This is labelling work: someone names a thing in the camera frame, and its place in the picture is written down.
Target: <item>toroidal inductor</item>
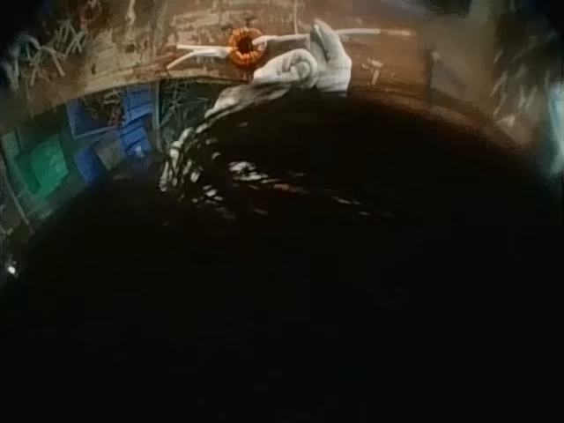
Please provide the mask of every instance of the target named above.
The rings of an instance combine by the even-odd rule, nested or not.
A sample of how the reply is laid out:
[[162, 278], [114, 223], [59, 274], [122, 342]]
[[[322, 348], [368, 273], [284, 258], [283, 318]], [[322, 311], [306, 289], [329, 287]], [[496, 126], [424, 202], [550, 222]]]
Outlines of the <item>toroidal inductor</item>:
[[229, 37], [229, 47], [232, 49], [229, 60], [245, 68], [257, 63], [263, 57], [266, 45], [254, 46], [253, 40], [261, 36], [263, 33], [256, 28], [244, 26], [234, 29]]

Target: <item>rusty surface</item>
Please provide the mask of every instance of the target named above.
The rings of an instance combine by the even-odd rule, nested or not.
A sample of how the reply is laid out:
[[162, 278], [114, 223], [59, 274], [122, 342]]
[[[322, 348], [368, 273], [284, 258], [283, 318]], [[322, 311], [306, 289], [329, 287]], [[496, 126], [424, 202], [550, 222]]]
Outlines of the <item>rusty surface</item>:
[[[89, 41], [85, 53], [65, 63], [66, 76], [41, 80], [27, 93], [27, 112], [37, 115], [84, 94], [108, 88], [149, 82], [160, 78], [203, 78], [218, 82], [248, 81], [252, 68], [237, 68], [226, 60], [195, 58], [180, 68], [167, 64], [185, 52], [176, 43], [225, 46], [233, 28], [252, 26], [266, 34], [294, 33], [294, 0], [137, 0], [133, 26], [125, 18], [129, 2], [104, 3], [108, 9], [106, 27]], [[382, 19], [353, 16], [353, 2], [298, 2], [297, 27], [309, 30], [314, 18], [336, 28], [385, 26]], [[269, 47], [259, 65], [291, 45]], [[424, 85], [424, 56], [417, 38], [372, 36], [346, 43], [354, 63], [354, 85], [371, 85], [374, 70], [370, 61], [385, 63], [382, 83]]]
[[[307, 33], [315, 18], [336, 29], [412, 30], [412, 37], [382, 31], [380, 35], [345, 41], [353, 63], [351, 89], [407, 93], [429, 100], [429, 69], [434, 62], [429, 49], [436, 48], [449, 57], [449, 65], [464, 81], [460, 84], [442, 78], [436, 89], [470, 102], [484, 115], [491, 116], [497, 107], [489, 95], [494, 83], [489, 65], [494, 56], [492, 25], [476, 25], [456, 17], [417, 20], [392, 14], [377, 0], [137, 0], [132, 25], [126, 19], [128, 6], [129, 0], [102, 0], [101, 15], [100, 11], [88, 15], [99, 27], [84, 53], [66, 60], [63, 78], [51, 71], [49, 78], [20, 90], [13, 102], [19, 105], [14, 119], [23, 121], [85, 94], [161, 78], [247, 82], [256, 67], [296, 46], [270, 44], [264, 55], [246, 68], [208, 57], [192, 58], [173, 70], [167, 70], [167, 65], [186, 54], [185, 50], [176, 50], [177, 43], [226, 46], [234, 28], [243, 26], [255, 27], [264, 34]], [[477, 52], [476, 57], [472, 57], [472, 51]], [[531, 125], [525, 118], [506, 130], [521, 145], [531, 137]]]

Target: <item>gloved hand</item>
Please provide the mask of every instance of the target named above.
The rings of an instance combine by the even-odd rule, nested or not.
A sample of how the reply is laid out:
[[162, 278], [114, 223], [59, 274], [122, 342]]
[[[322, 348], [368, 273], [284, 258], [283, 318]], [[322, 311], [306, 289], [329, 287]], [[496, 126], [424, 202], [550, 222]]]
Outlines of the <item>gloved hand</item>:
[[308, 49], [319, 68], [317, 89], [325, 93], [346, 92], [351, 83], [353, 61], [346, 54], [338, 34], [316, 19], [309, 35]]
[[282, 97], [292, 88], [309, 89], [318, 77], [317, 61], [307, 50], [295, 49], [274, 57], [255, 71], [250, 84], [227, 88], [221, 92], [206, 118], [217, 118], [226, 113], [243, 110]]

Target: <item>hair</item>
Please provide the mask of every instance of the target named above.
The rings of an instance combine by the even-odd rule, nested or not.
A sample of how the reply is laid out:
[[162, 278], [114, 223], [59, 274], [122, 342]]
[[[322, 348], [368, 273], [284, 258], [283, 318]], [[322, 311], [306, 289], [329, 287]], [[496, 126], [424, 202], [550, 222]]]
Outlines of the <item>hair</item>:
[[166, 194], [127, 181], [82, 194], [4, 288], [11, 395], [33, 411], [549, 410], [535, 366], [560, 359], [560, 217], [495, 138], [296, 93], [215, 122], [179, 163]]

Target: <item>blue component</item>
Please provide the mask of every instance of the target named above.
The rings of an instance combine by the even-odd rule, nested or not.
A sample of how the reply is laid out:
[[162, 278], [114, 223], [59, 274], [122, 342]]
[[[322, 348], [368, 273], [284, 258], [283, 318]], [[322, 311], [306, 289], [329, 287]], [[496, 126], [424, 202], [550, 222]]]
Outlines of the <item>blue component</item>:
[[104, 165], [92, 147], [77, 152], [75, 161], [78, 171], [89, 186], [94, 185], [106, 173]]
[[152, 115], [151, 86], [149, 84], [128, 86], [124, 90], [123, 108], [125, 109], [124, 124], [140, 117]]
[[151, 144], [149, 143], [143, 122], [132, 122], [120, 128], [119, 132], [123, 150], [127, 156], [142, 159], [151, 151]]

